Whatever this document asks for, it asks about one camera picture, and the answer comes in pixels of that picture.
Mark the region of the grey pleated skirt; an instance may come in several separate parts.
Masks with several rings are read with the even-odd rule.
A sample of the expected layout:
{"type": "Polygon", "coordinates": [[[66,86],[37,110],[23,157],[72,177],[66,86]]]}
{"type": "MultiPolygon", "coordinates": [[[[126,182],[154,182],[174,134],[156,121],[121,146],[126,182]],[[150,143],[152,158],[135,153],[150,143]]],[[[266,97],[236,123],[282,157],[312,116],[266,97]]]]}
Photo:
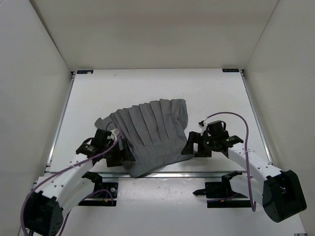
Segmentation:
{"type": "Polygon", "coordinates": [[[122,131],[135,158],[134,162],[123,162],[123,167],[132,178],[137,178],[193,157],[181,154],[187,143],[188,119],[184,99],[160,99],[118,109],[105,118],[98,118],[94,125],[102,130],[117,127],[122,131]]]}

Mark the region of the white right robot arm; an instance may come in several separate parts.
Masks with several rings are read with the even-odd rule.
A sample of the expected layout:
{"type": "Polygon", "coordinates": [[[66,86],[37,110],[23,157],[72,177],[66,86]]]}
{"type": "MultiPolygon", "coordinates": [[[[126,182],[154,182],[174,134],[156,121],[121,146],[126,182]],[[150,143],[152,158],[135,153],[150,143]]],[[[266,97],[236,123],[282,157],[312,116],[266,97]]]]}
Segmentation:
{"type": "Polygon", "coordinates": [[[229,135],[224,121],[200,122],[200,125],[202,132],[189,133],[182,154],[211,157],[213,152],[219,152],[245,172],[232,171],[223,175],[220,182],[207,182],[204,189],[193,192],[195,196],[205,195],[210,202],[242,196],[261,205],[277,223],[306,210],[307,203],[295,172],[283,171],[246,148],[241,138],[229,135]]]}

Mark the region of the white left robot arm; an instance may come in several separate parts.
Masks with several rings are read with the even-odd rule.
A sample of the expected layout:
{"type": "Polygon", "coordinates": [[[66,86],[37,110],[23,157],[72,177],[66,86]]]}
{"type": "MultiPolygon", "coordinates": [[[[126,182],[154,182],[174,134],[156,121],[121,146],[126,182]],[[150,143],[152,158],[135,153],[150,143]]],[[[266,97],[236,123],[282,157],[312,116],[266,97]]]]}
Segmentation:
{"type": "Polygon", "coordinates": [[[103,186],[102,176],[91,172],[105,159],[110,164],[134,161],[122,131],[98,129],[75,151],[68,166],[47,177],[26,196],[21,209],[21,227],[26,236],[61,235],[71,210],[87,198],[114,200],[110,188],[103,186]]]}

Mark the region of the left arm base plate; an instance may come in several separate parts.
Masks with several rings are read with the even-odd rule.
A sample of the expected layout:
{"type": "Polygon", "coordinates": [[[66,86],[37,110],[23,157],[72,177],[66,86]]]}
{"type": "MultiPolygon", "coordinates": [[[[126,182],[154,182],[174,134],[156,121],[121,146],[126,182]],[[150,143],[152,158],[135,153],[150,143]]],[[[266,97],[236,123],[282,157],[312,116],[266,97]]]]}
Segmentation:
{"type": "Polygon", "coordinates": [[[82,200],[78,206],[85,207],[115,207],[119,190],[119,180],[105,179],[102,187],[97,189],[90,197],[82,200]]]}

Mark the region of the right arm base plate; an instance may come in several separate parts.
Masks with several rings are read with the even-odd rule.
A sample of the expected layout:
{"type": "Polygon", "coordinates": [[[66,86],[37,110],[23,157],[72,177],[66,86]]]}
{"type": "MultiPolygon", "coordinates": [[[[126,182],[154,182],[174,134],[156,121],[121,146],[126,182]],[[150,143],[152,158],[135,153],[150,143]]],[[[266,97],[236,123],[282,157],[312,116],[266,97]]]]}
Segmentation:
{"type": "Polygon", "coordinates": [[[248,197],[232,190],[233,177],[236,175],[225,174],[221,181],[205,182],[207,208],[251,208],[248,197]]]}

